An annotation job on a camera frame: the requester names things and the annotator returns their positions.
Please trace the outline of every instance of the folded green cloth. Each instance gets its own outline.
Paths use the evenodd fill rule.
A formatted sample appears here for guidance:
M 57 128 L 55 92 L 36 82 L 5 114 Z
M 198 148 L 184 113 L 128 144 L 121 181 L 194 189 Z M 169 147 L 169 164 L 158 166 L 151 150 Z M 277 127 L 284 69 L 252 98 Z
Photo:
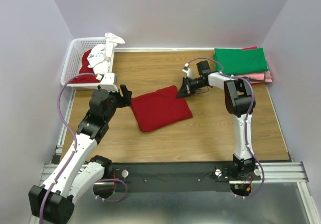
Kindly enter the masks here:
M 244 75 L 268 71 L 263 48 L 253 50 L 216 48 L 214 60 L 223 65 L 223 73 L 227 75 Z M 215 70 L 220 71 L 221 67 L 215 64 Z

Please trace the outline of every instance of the red towel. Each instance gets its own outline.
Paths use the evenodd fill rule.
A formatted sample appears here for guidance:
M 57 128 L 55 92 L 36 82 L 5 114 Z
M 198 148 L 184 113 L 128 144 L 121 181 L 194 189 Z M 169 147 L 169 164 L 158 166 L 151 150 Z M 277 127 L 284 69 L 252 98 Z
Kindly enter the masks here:
M 185 99 L 176 98 L 176 86 L 166 87 L 131 100 L 131 109 L 143 132 L 193 117 Z
M 84 53 L 81 59 L 82 67 L 79 70 L 79 73 L 94 73 L 94 70 L 92 68 L 89 68 L 89 62 L 87 60 L 87 57 L 89 56 L 91 50 Z M 99 82 L 94 76 L 81 76 L 77 77 L 74 80 L 72 80 L 70 83 L 96 83 Z

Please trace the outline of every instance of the wall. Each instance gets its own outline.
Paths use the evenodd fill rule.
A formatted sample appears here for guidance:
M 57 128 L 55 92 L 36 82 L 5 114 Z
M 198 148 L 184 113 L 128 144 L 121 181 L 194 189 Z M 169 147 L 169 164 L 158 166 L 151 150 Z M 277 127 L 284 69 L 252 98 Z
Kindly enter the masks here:
M 264 40 L 270 93 L 291 156 L 303 161 L 321 213 L 321 0 L 288 0 Z
M 29 223 L 29 189 L 61 128 L 56 98 L 72 36 L 53 0 L 0 0 L 0 15 L 0 223 Z
M 260 45 L 286 0 L 55 0 L 75 38 L 123 36 L 124 47 Z

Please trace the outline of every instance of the white cloth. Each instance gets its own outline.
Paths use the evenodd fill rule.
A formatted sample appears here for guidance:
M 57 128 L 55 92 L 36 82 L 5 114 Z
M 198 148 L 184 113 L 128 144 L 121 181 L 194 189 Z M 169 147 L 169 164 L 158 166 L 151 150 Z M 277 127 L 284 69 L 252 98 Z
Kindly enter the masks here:
M 87 60 L 89 62 L 89 68 L 92 68 L 95 74 L 105 75 L 105 73 L 111 71 L 110 60 L 117 44 L 124 44 L 125 41 L 112 33 L 106 33 L 106 44 L 98 44 L 93 49 Z

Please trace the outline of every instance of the wooden tabletop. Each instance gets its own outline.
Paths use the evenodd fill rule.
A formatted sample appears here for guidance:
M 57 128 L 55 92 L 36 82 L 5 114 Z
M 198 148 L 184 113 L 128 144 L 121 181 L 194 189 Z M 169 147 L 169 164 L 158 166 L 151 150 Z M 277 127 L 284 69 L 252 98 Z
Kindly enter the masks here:
M 113 72 L 117 85 L 126 84 L 133 97 L 182 84 L 182 67 L 195 57 L 210 57 L 213 52 L 130 52 L 115 53 Z M 191 64 L 197 75 L 195 61 Z M 89 109 L 92 91 L 76 92 L 69 124 L 76 131 Z M 252 118 L 252 145 L 260 160 L 289 159 L 265 84 L 254 86 L 256 107 Z M 117 109 L 109 130 L 87 160 L 101 155 L 113 162 L 170 162 L 232 160 L 234 130 L 232 117 L 225 109 L 224 92 L 208 92 L 186 98 L 193 118 L 153 132 L 139 130 L 129 107 Z M 67 133 L 63 154 L 72 143 Z

